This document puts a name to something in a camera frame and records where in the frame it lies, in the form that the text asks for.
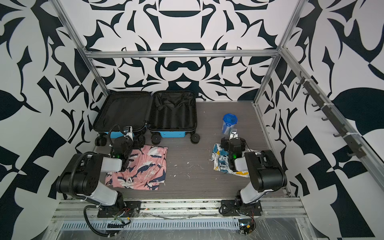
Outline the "white blue yellow patterned shirt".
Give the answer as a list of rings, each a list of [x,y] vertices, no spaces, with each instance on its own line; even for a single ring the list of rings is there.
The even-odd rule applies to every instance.
[[[243,178],[249,178],[249,172],[234,172],[229,167],[229,153],[220,147],[219,143],[215,143],[211,155],[211,161],[214,162],[214,170]]]

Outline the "clear cup with blue lid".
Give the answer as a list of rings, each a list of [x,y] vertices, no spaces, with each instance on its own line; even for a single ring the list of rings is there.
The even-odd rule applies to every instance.
[[[223,116],[222,134],[229,135],[238,122],[238,118],[234,114],[225,114]]]

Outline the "pink patterned shirt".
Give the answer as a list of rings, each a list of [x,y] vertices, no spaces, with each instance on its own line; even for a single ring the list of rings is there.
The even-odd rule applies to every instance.
[[[105,185],[141,191],[158,190],[166,180],[167,153],[167,147],[149,145],[133,150],[126,170],[107,173]]]

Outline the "blue hard-shell suitcase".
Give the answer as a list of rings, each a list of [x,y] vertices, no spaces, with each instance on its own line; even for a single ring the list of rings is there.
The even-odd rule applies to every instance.
[[[158,91],[153,94],[145,91],[115,92],[110,94],[98,113],[93,129],[98,132],[95,140],[97,147],[111,138],[122,134],[113,129],[132,126],[134,141],[142,140],[146,131],[150,131],[153,145],[163,138],[183,138],[190,135],[193,144],[198,144],[200,136],[198,126],[196,96],[191,91]]]

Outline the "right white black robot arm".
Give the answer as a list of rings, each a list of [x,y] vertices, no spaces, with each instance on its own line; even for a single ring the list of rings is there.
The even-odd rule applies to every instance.
[[[238,191],[235,204],[238,207],[251,205],[267,193],[287,186],[287,176],[271,150],[246,151],[243,138],[221,139],[220,147],[228,152],[229,169],[233,172],[248,172],[250,182]]]

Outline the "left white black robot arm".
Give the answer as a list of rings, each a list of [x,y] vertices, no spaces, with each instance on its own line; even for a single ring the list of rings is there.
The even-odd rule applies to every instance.
[[[112,127],[122,134],[116,139],[108,140],[112,144],[109,155],[96,152],[75,154],[56,181],[56,191],[81,201],[88,202],[83,209],[85,222],[96,235],[104,238],[116,237],[122,228],[131,220],[123,221],[126,204],[121,192],[108,188],[100,181],[101,173],[124,172],[129,165],[129,157],[134,148],[134,133],[131,126],[121,128],[118,124]],[[103,232],[97,230],[88,218],[88,210],[95,209],[113,216],[116,223],[108,223]]]

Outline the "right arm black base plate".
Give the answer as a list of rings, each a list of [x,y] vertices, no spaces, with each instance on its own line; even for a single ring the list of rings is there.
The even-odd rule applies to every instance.
[[[219,214],[225,217],[261,216],[263,212],[260,202],[249,205],[237,205],[235,200],[221,200]]]

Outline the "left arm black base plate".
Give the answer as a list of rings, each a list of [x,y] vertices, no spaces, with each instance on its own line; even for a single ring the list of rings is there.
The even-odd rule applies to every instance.
[[[120,218],[133,217],[140,213],[141,201],[124,201],[124,203],[118,207],[117,204],[113,206],[101,206],[99,208],[98,218],[113,218],[118,216]]]

